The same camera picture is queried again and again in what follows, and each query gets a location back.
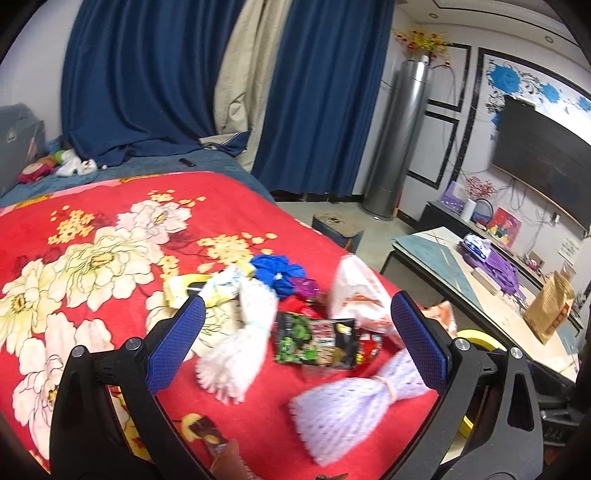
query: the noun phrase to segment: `wall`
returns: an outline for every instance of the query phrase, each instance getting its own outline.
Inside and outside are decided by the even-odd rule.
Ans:
[[[410,17],[402,11],[401,8],[394,9],[394,17],[392,19],[392,29],[397,31],[408,31],[416,27],[416,24]],[[372,118],[371,127],[369,129],[368,139],[363,151],[363,157],[359,165],[357,173],[357,180],[353,187],[353,194],[362,194],[365,190],[365,183],[368,180],[372,160],[374,159],[374,152],[378,146],[379,135],[384,123],[384,116],[386,108],[388,107],[388,100],[390,99],[390,87],[394,85],[396,74],[400,69],[400,65],[407,59],[406,49],[400,44],[396,38],[396,34],[390,31],[390,39],[388,42],[388,51],[386,52],[386,62],[384,64],[384,72],[382,74],[383,82],[380,83],[378,98],[374,108],[374,116]]]
[[[541,225],[538,219],[550,220],[550,216],[555,208],[548,206],[547,202],[531,189],[519,185],[516,189],[506,188],[509,184],[509,178],[494,168],[488,172],[486,170],[490,162],[490,157],[494,148],[496,129],[492,120],[495,112],[489,109],[491,104],[499,101],[494,97],[494,87],[490,83],[491,73],[495,66],[489,62],[492,60],[498,66],[508,66],[512,69],[518,69],[520,72],[530,74],[538,80],[533,94],[524,90],[523,96],[541,106],[542,113],[552,116],[555,120],[565,124],[566,127],[576,131],[579,135],[591,142],[591,113],[584,111],[580,107],[579,99],[582,95],[562,85],[551,77],[530,68],[528,62],[538,64],[553,72],[558,72],[567,80],[581,87],[581,89],[591,92],[591,74],[581,68],[569,59],[556,54],[544,47],[539,46],[520,38],[501,34],[493,31],[475,29],[469,27],[459,27],[455,25],[422,25],[422,28],[433,31],[445,31],[446,38],[456,44],[450,49],[452,54],[452,66],[456,72],[456,106],[454,109],[445,103],[454,103],[453,82],[451,73],[447,69],[437,69],[433,78],[432,99],[437,99],[438,103],[431,104],[428,110],[431,112],[430,122],[425,122],[421,130],[420,145],[415,152],[413,162],[411,163],[411,174],[406,180],[404,191],[402,193],[400,209],[414,219],[419,219],[424,206],[428,200],[438,199],[447,187],[454,167],[457,168],[456,160],[458,156],[463,174],[469,176],[471,173],[477,173],[482,180],[490,179],[497,188],[504,189],[495,197],[493,203],[495,206],[501,206],[507,211],[522,220],[523,225],[519,236],[514,244],[514,250],[517,253],[525,253],[533,249],[538,255],[546,260],[545,271],[559,269],[564,261],[558,254],[558,249],[565,236],[569,236],[581,242],[583,230],[566,216],[561,216],[561,221],[557,226]],[[483,73],[481,83],[481,93],[476,110],[473,110],[472,98],[475,80],[477,77],[479,47],[487,48],[501,52],[499,56],[487,55],[482,57]],[[510,54],[525,59],[523,64],[509,61],[506,58]],[[462,84],[464,74],[466,76],[465,92],[463,96]],[[540,87],[544,85],[555,86],[562,90],[559,105],[553,105],[548,98],[540,95]],[[570,115],[566,115],[564,108],[568,108]],[[468,118],[471,111],[474,111],[475,118],[469,142],[462,148],[462,139],[468,124]],[[457,123],[457,135],[454,139],[453,125]],[[433,182],[438,176],[441,182]],[[577,276],[573,281],[575,290],[583,290],[591,278],[591,241],[581,242],[581,250],[577,261],[575,262]]]
[[[15,40],[0,64],[0,105],[26,103],[45,121],[46,137],[61,134],[61,70],[82,0],[49,0]]]

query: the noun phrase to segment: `black flat screen tv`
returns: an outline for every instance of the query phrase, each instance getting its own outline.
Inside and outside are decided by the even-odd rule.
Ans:
[[[591,145],[526,103],[505,98],[492,165],[591,225]]]

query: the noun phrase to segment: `beige curtain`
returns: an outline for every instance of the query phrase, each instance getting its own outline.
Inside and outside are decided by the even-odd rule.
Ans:
[[[221,143],[250,129],[247,150],[237,157],[247,171],[252,169],[261,140],[275,59],[290,6],[291,0],[246,0],[217,80],[214,119],[218,135],[202,142]]]

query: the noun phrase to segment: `stool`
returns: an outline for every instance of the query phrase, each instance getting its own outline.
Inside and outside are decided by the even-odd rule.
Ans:
[[[318,212],[312,218],[312,228],[323,233],[338,246],[354,254],[357,251],[363,229],[342,213]]]

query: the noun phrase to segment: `blue gripper pad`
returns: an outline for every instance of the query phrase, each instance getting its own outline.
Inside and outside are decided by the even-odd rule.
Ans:
[[[150,355],[146,384],[152,395],[168,388],[205,323],[205,304],[190,297],[174,316],[176,320]]]
[[[450,336],[438,322],[426,319],[405,291],[392,298],[391,313],[425,385],[441,394],[447,387],[452,366],[452,355],[446,345],[446,337],[451,341]]]

